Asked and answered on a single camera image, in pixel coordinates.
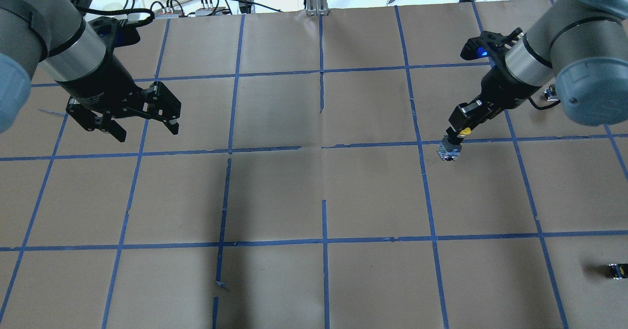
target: gray robot arm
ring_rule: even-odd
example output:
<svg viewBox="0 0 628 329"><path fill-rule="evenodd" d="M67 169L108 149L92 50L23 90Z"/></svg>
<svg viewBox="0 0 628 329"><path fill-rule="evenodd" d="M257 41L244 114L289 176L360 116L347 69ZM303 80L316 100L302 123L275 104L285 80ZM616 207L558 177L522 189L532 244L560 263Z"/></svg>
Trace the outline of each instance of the gray robot arm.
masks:
<svg viewBox="0 0 628 329"><path fill-rule="evenodd" d="M556 76L565 114L586 126L628 119L628 37L621 21L628 0L558 0L528 30L509 36L482 32L460 56L488 54L495 66L482 79L482 92L458 105L438 154L457 159L461 143L477 126L520 106Z"/></svg>
<svg viewBox="0 0 628 329"><path fill-rule="evenodd" d="M139 88L113 55L119 34L134 32L126 45L139 41L127 25L105 17L88 24L68 0L0 0L0 66L11 72L0 76L0 132L26 101L25 78L41 62L69 92L66 111L85 130L109 132L123 142L126 131L114 119L139 116L177 134L181 102L159 81Z"/></svg>

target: blue tape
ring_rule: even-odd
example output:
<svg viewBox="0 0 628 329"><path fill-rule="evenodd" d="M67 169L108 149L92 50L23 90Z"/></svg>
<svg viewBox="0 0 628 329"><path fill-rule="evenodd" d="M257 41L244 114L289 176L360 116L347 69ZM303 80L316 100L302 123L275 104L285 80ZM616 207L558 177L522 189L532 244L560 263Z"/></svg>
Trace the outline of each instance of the blue tape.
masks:
<svg viewBox="0 0 628 329"><path fill-rule="evenodd" d="M231 182L231 159L227 159L227 174L225 177L225 191L222 197L222 219L220 219L220 238L218 240L218 259L216 260L216 282L222 277L222 253L224 251L225 228L227 226L227 204L229 202L229 184Z"/></svg>
<svg viewBox="0 0 628 329"><path fill-rule="evenodd" d="M498 240L498 239L532 239L538 233L494 233L491 235L447 235L438 236L438 240Z"/></svg>
<svg viewBox="0 0 628 329"><path fill-rule="evenodd" d="M52 170L52 164L54 163L54 157L56 156L56 151L59 149L59 144L61 143L61 136L63 136L63 131L65 130L65 124L68 122L68 115L66 114L63 117L63 122L61 123L61 128L59 129L59 134L56 137L56 141L54 142L54 148L52 150L52 156L50 157L50 162L48 163L48 167L46 168L46 173L43 177L43 181L41 182L40 192L37 195L37 201L35 202L35 206L33 208L33 213L31 214L31 219L28 222L28 227L26 228L26 233L24 235L24 239L22 240L22 246L20 247L20 253L18 253L18 259L15 262L15 266L13 267L13 273L11 274L11 280L9 280L9 285L7 286L6 293L4 294L4 300L2 300L2 307L0 307L0 323L2 323L2 318L4 318L4 312L6 311L6 306L9 303L9 297L11 297L11 291L13 290L13 284L15 283L15 278L18 275L18 270L20 270L20 264L22 263L22 257L24 255L24 250L28 243L28 238L31 235L31 231L33 230L33 225L35 222L35 217L37 216L37 211L39 211L39 207L41 204L41 198L43 197L43 193L46 190L46 185L48 183L48 179L50 177L50 171Z"/></svg>
<svg viewBox="0 0 628 329"><path fill-rule="evenodd" d="M216 329L218 325L218 296L213 298L213 308L211 309L211 329Z"/></svg>
<svg viewBox="0 0 628 329"><path fill-rule="evenodd" d="M336 144L334 146L323 146L322 149L345 149L345 148L374 148L376 146L412 146L417 145L416 141L400 141L394 143L355 143Z"/></svg>
<svg viewBox="0 0 628 329"><path fill-rule="evenodd" d="M231 120L229 121L229 153L234 148L234 127L236 125L236 103L237 103L237 86L240 79L240 59L242 58L242 37L244 34L244 19L245 15L242 15L240 19L240 35L237 42L237 58L235 59L235 79L234 79L234 94L231 100Z"/></svg>
<svg viewBox="0 0 628 329"><path fill-rule="evenodd" d="M157 69L155 70L155 79L159 78L159 72L161 71L161 61L163 60L163 52L166 50L166 40L168 40L168 30L170 29L170 19L166 21L166 30L163 32L163 41L161 42L161 49L159 50L159 59L157 60Z"/></svg>
<svg viewBox="0 0 628 329"><path fill-rule="evenodd" d="M323 240L327 240L327 200L322 202ZM329 329L329 264L327 242L323 243L323 300L325 305L325 329Z"/></svg>
<svg viewBox="0 0 628 329"><path fill-rule="evenodd" d="M318 16L318 59L320 61L320 111L325 108L325 83L323 74L325 72L325 63L323 61L323 16Z"/></svg>
<svg viewBox="0 0 628 329"><path fill-rule="evenodd" d="M401 25L401 16L399 15L399 7L397 5L394 6L395 15L397 16L397 26L399 27L399 37L401 38L401 47L403 49L403 61L406 69L406 79L408 81L408 94L410 95L410 108L412 110L412 120L415 125L415 134L417 135L417 141L422 141L421 132L419 131L419 125L417 122L417 108L415 107L415 94L412 88L412 78L410 76L410 65L408 64L408 50L406 48L406 39L403 35L403 27ZM442 273L440 271L440 257L438 255L438 239L436 233L436 227L434 225L434 216L432 213L431 207L431 198L430 198L430 186L428 184L428 177L425 171L425 161L423 159L423 149L421 144L417 144L417 148L419 150L419 163L421 165L421 177L423 182L423 190L425 193L425 202L428 210L428 219L430 220L430 235L432 240L432 249L434 254L434 264L435 271L437 276L437 285L438 285L438 295L440 297L440 308L443 315L443 325L445 329L449 329L449 319L447 316L447 307L445 303L445 291L443 288L443 278Z"/></svg>
<svg viewBox="0 0 628 329"><path fill-rule="evenodd" d="M527 199L530 203L530 208L532 210L532 215L534 216L534 221L536 223L536 231L541 242L541 249L543 250L543 257L545 258L545 265L548 269L549 279L551 282L552 290L554 291L554 297L556 299L556 305L558 306L558 313L560 315L561 321L563 323L563 329L569 329L569 325L567 323L567 316L565 315L565 309L563 308L563 302L560 298L560 293L558 291L558 284L556 284L556 278L554 277L554 270L552 268L550 254L547 249L547 244L545 243L545 238L543 236L543 228L541 227L541 222L538 220L538 213L536 210L536 204L534 202L534 197L532 195L532 189L530 187L530 182L527 178L527 172L525 171L525 165L523 163L523 157L521 156L521 150L519 148L518 139L514 132L514 127L512 126L512 121L508 110L504 111L504 115L506 117L506 121L508 123L508 128L510 130L512 136L512 144L514 144L515 153L517 155L517 160L519 161L519 167L521 170L521 176L523 177L523 182L525 185L525 192L527 193Z"/></svg>
<svg viewBox="0 0 628 329"><path fill-rule="evenodd" d="M622 167L622 171L624 171L624 177L628 180L628 170L626 170L626 164L624 163L624 159L622 158L622 153L619 151L619 147L617 146L617 142L615 142L615 138L613 137L612 132L610 132L610 127L608 124L604 125L606 129L606 136L610 139L610 143L613 145L613 150L615 150L615 155L617 155L617 161L619 161L619 165Z"/></svg>
<svg viewBox="0 0 628 329"><path fill-rule="evenodd" d="M124 244L124 235L126 233L126 226L129 222L129 214L124 214L124 221L122 224L122 230L120 231L120 239L118 241L116 260L114 261L114 269L111 273L111 280L109 282L109 290L107 291L107 302L105 302L105 312L103 314L103 324L101 329L107 328L107 321L109 319L109 309L111 308L111 299L114 296L114 287L116 286L117 270L120 265L120 257L122 255L122 249Z"/></svg>
<svg viewBox="0 0 628 329"><path fill-rule="evenodd" d="M303 74L314 74L318 73L318 70L295 70L294 72L267 72L267 73L246 73L240 74L239 76L273 76L273 75L303 75Z"/></svg>
<svg viewBox="0 0 628 329"><path fill-rule="evenodd" d="M543 232L544 237L588 237L628 235L628 230Z"/></svg>
<svg viewBox="0 0 628 329"><path fill-rule="evenodd" d="M400 70L405 69L405 66L376 66L370 68L340 68L340 69L326 69L325 73L347 73L347 72L374 72L377 70Z"/></svg>
<svg viewBox="0 0 628 329"><path fill-rule="evenodd" d="M190 76L166 76L158 78L159 81L172 81L172 80L196 80L196 79L218 79L218 78L235 78L235 74L213 74L213 75L190 75Z"/></svg>

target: blue tape grid line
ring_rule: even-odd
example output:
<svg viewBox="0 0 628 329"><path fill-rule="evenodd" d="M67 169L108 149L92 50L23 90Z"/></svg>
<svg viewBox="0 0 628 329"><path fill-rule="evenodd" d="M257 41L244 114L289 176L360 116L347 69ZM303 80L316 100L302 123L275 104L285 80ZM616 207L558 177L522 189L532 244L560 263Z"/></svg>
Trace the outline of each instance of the blue tape grid line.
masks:
<svg viewBox="0 0 628 329"><path fill-rule="evenodd" d="M225 228L227 226L227 204L229 202L229 184L231 182L231 159L227 159L227 175L225 177L225 192L222 197L222 219L220 219L220 237L218 240L218 258L216 260L216 282L222 279L222 253L225 244Z"/></svg>
<svg viewBox="0 0 628 329"><path fill-rule="evenodd" d="M320 60L320 111L325 108L325 85L323 74L325 73L325 62L323 61L323 16L318 16L318 57Z"/></svg>
<svg viewBox="0 0 628 329"><path fill-rule="evenodd" d="M628 236L628 230L600 230L600 231L559 231L543 232L543 237L599 237L599 236ZM534 233L490 233L477 235L438 235L439 241L449 240L499 240L499 239L532 239L539 237ZM377 242L431 242L431 236L400 236L400 237L341 237L327 239L291 239L269 241L225 241L224 247L267 247L289 246L302 244L347 244L347 243L377 243ZM124 244L123 249L174 249L174 248L218 248L220 242L188 242L188 243L159 243L159 244ZM29 252L29 251L98 251L118 249L117 244L95 244L80 246L27 246L0 247L0 252Z"/></svg>
<svg viewBox="0 0 628 329"><path fill-rule="evenodd" d="M323 200L323 299L325 303L325 329L330 329L329 321L329 263L327 251L327 200Z"/></svg>
<svg viewBox="0 0 628 329"><path fill-rule="evenodd" d="M478 28L480 29L480 32L482 32L484 30L484 27L482 26L482 19L480 18L480 14L477 11L477 7L475 6L475 2L471 3L471 5L473 6L473 13L475 14L475 20L477 21L477 25ZM558 291L558 285L556 284L556 278L554 277L554 270L552 268L551 265L551 260L550 260L550 254L548 252L547 249L547 244L545 243L545 237L543 236L543 228L541 227L541 222L538 220L538 213L536 210L536 204L534 203L534 197L532 195L532 190L530 188L530 182L527 178L527 172L525 172L525 164L523 162L523 157L521 156L521 151L519 148L519 143L518 143L518 139L517 136L515 134L514 131L514 127L512 126L512 121L511 121L511 117L510 114L508 112L508 110L504 111L504 115L506 118L506 121L508 123L508 128L510 130L510 134L512 137L512 144L514 145L515 148L515 153L517 155L517 160L519 161L519 166L520 166L520 170L521 170L521 176L523 177L523 181L525 184L525 191L527 192L527 198L528 201L530 203L530 208L532 210L532 215L534 217L534 222L536 223L536 231L538 234L538 238L540 240L541 243L541 249L543 251L543 256L545 258L545 265L547 266L548 269L548 275L549 275L549 279L551 282L551 286L552 286L552 291L554 291L554 298L556 299L556 306L558 307L558 313L560 315L560 319L563 323L563 329L569 329L569 325L567 323L567 316L565 315L565 309L563 308L563 302L560 298L560 293Z"/></svg>
<svg viewBox="0 0 628 329"><path fill-rule="evenodd" d="M163 34L163 40L161 41L161 49L159 50L159 59L157 60L157 68L155 69L155 79L159 77L159 71L161 70L161 62L163 60L163 53L166 49L166 41L168 40L168 30L170 29L170 19L166 21L166 28ZM120 265L120 257L122 255L124 236L126 235L126 228L129 222L129 211L133 204L133 197L135 195L135 186L137 185L137 177L139 176L139 166L142 163L142 156L144 155L144 143L146 142L146 132L148 131L148 120L144 120L144 128L142 130L142 137L139 141L139 150L137 152L137 163L135 163L135 171L133 173L133 180L131 182L131 190L129 191L129 199L126 204L126 211L124 213L124 220L122 229L120 230L120 239L116 249L116 260L114 260L114 268L111 272L111 280L109 283L109 290L107 292L107 302L105 302L105 310L103 313L103 324L101 329L107 328L107 321L109 318L109 310L111 308L111 300L114 295L114 289L116 287L117 271Z"/></svg>
<svg viewBox="0 0 628 329"><path fill-rule="evenodd" d="M26 233L24 234L24 239L22 240L22 246L20 247L20 253L18 254L18 259L15 262L15 266L13 267L13 273L11 275L11 280L9 281L9 285L7 286L6 293L4 294L4 300L2 300L2 307L0 307L0 323L2 323L2 319L4 318L4 312L6 311L6 306L9 303L9 297L11 296L11 291L13 290L13 284L15 283L15 279L18 276L18 270L20 270L20 264L22 263L22 257L24 255L24 251L26 248L26 244L28 243L28 238L31 235L31 231L33 230L33 225L35 222L35 217L37 216L37 211L39 210L41 204L41 198L43 197L43 193L46 189L46 184L48 183L48 179L50 177L50 171L52 170L52 165L54 163L54 157L56 156L56 151L59 149L59 144L61 143L61 136L63 136L63 131L65 130L65 124L68 122L68 115L63 116L63 122L61 123L61 128L59 129L59 134L56 137L56 142L54 143L54 149L52 151L52 156L50 157L50 162L48 163L48 168L46 169L46 173L44 175L43 181L41 182L41 188L39 195L37 196L37 201L35 202L35 206L33 208L33 213L31 214L31 219L28 223L28 227L26 228Z"/></svg>
<svg viewBox="0 0 628 329"><path fill-rule="evenodd" d="M628 134L595 134L595 135L570 135L564 137L518 137L518 141L559 141L559 140L582 140L582 139L625 139L628 138ZM473 143L504 143L512 142L512 137L509 138L487 138L487 139L465 139L465 144ZM421 145L434 145L440 141L421 141ZM344 148L373 148L378 146L412 146L417 145L416 141L397 141L397 142L384 142L384 143L353 143L353 144L336 144L334 146L323 146L322 149L344 149ZM238 148L232 149L231 152L259 152L259 151L286 151L286 150L299 150L301 146L273 146L268 148ZM152 151L144 152L144 156L161 156L161 155L195 155L195 154L228 154L228 149L216 149L216 150L181 150L181 151ZM110 158L110 157L137 157L137 152L120 152L110 154L85 154L85 155L56 155L54 159L96 159L96 158ZM36 160L50 160L51 156L20 156L20 157L0 157L2 161L36 161Z"/></svg>
<svg viewBox="0 0 628 329"><path fill-rule="evenodd" d="M624 163L624 159L622 158L621 152L619 152L619 148L617 146L617 142L615 141L615 137L612 134L612 132L610 132L610 127L608 125L605 124L604 128L606 129L606 136L608 137L608 139L610 139L610 143L613 146L613 150L615 150L615 154L617 155L617 160L619 161L619 165L622 166L622 171L624 171L624 176L626 177L626 180L628 180L628 170L626 170L626 164Z"/></svg>
<svg viewBox="0 0 628 329"><path fill-rule="evenodd" d="M415 106L415 94L412 89L412 78L410 75L410 64L408 61L408 51L406 48L406 39L403 36L403 27L401 25L401 16L399 15L399 7L397 5L394 6L395 15L397 16L397 25L399 26L399 37L401 38L401 47L403 49L403 60L406 69L406 78L408 80L408 93L410 94L410 108L412 110L412 119L415 125L415 134L417 135L417 141L421 140L421 132L419 131L419 126L417 123L417 108ZM435 271L437 276L437 284L438 284L438 295L440 297L440 308L443 315L443 325L445 329L449 329L449 319L447 317L447 307L445 303L445 291L443 288L443 276L440 271L440 257L438 256L438 238L436 233L436 227L434 225L434 216L431 208L431 199L430 199L430 186L428 185L428 177L425 172L425 161L423 159L423 149L422 144L417 144L417 148L419 151L419 162L421 164L421 177L422 183L425 193L425 202L428 210L428 219L430 220L430 236L432 240L432 249L434 253L434 264Z"/></svg>
<svg viewBox="0 0 628 329"><path fill-rule="evenodd" d="M233 152L234 147L234 127L236 125L236 103L237 103L237 86L240 79L240 59L242 57L242 35L244 34L244 19L242 15L240 19L240 37L237 42L237 58L235 59L235 76L234 76L234 95L231 101L231 121L229 122L229 154Z"/></svg>

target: blue light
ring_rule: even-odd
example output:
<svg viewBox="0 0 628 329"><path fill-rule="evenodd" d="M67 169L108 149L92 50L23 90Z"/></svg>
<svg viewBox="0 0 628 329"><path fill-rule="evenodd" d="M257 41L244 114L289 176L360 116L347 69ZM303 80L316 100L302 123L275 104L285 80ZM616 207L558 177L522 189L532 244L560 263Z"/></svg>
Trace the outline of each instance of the blue light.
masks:
<svg viewBox="0 0 628 329"><path fill-rule="evenodd" d="M489 55L489 52L484 47L478 47L475 51L475 58L484 58Z"/></svg>

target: grid square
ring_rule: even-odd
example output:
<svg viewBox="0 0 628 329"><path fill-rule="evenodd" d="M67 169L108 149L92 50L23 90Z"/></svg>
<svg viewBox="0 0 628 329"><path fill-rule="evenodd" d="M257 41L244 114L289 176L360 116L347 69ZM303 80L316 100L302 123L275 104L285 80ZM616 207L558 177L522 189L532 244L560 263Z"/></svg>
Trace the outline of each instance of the grid square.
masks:
<svg viewBox="0 0 628 329"><path fill-rule="evenodd" d="M13 126L0 135L0 157L49 156L59 135L69 95L59 86L32 88Z"/></svg>
<svg viewBox="0 0 628 329"><path fill-rule="evenodd" d="M116 251L31 251L2 319L3 328L99 328Z"/></svg>
<svg viewBox="0 0 628 329"><path fill-rule="evenodd" d="M29 246L117 244L135 157L56 160Z"/></svg>
<svg viewBox="0 0 628 329"><path fill-rule="evenodd" d="M550 7L550 0L517 0L475 3L485 31L500 32L507 36L520 27L524 32Z"/></svg>
<svg viewBox="0 0 628 329"><path fill-rule="evenodd" d="M627 236L546 238L571 328L623 327L628 282L609 280L607 264L624 262Z"/></svg>
<svg viewBox="0 0 628 329"><path fill-rule="evenodd" d="M235 73L240 19L240 16L170 19L159 77Z"/></svg>
<svg viewBox="0 0 628 329"><path fill-rule="evenodd" d="M628 182L608 139L520 148L543 231L628 229Z"/></svg>
<svg viewBox="0 0 628 329"><path fill-rule="evenodd" d="M0 162L0 247L19 247L33 215L49 161Z"/></svg>
<svg viewBox="0 0 628 329"><path fill-rule="evenodd" d="M480 34L471 3L399 7L399 16L410 65L465 63L458 48Z"/></svg>
<svg viewBox="0 0 628 329"><path fill-rule="evenodd" d="M323 150L329 237L430 235L416 146Z"/></svg>
<svg viewBox="0 0 628 329"><path fill-rule="evenodd" d="M218 328L320 329L323 246L227 247Z"/></svg>
<svg viewBox="0 0 628 329"><path fill-rule="evenodd" d="M319 74L240 78L234 148L320 147Z"/></svg>
<svg viewBox="0 0 628 329"><path fill-rule="evenodd" d="M539 99L543 95L541 88L532 98L539 106L547 105ZM589 136L606 134L604 126L581 126L570 120L561 105L549 110L537 110L530 103L524 103L514 110L508 110L514 132L517 137L566 137L570 135Z"/></svg>
<svg viewBox="0 0 628 329"><path fill-rule="evenodd" d="M490 66L465 66L411 70L422 140L440 141L444 137L454 108L480 94L480 82L490 69ZM470 139L509 137L510 130L503 114L481 124L469 135Z"/></svg>
<svg viewBox="0 0 628 329"><path fill-rule="evenodd" d="M323 17L325 69L404 65L393 7L334 9Z"/></svg>
<svg viewBox="0 0 628 329"><path fill-rule="evenodd" d="M323 146L417 141L405 70L326 74Z"/></svg>
<svg viewBox="0 0 628 329"><path fill-rule="evenodd" d="M538 239L438 242L451 329L562 328Z"/></svg>
<svg viewBox="0 0 628 329"><path fill-rule="evenodd" d="M536 233L512 143L464 144L457 163L425 146L434 224L439 235Z"/></svg>
<svg viewBox="0 0 628 329"><path fill-rule="evenodd" d="M166 84L181 101L179 134L173 135L163 124L152 121L144 151L228 148L234 79L174 80Z"/></svg>
<svg viewBox="0 0 628 329"><path fill-rule="evenodd" d="M0 252L0 296L3 300L17 260L18 252Z"/></svg>
<svg viewBox="0 0 628 329"><path fill-rule="evenodd" d="M167 21L163 19L157 19L146 26L137 28L139 43L114 50L114 55L129 71L132 78L155 78L166 23Z"/></svg>
<svg viewBox="0 0 628 329"><path fill-rule="evenodd" d="M226 170L224 154L143 157L124 242L218 242Z"/></svg>
<svg viewBox="0 0 628 329"><path fill-rule="evenodd" d="M331 327L444 327L431 242L330 244L328 251Z"/></svg>
<svg viewBox="0 0 628 329"><path fill-rule="evenodd" d="M320 148L233 155L226 240L321 237Z"/></svg>
<svg viewBox="0 0 628 329"><path fill-rule="evenodd" d="M319 56L318 17L305 10L246 16L241 73L319 70Z"/></svg>
<svg viewBox="0 0 628 329"><path fill-rule="evenodd" d="M124 250L107 328L211 328L216 257L216 248Z"/></svg>

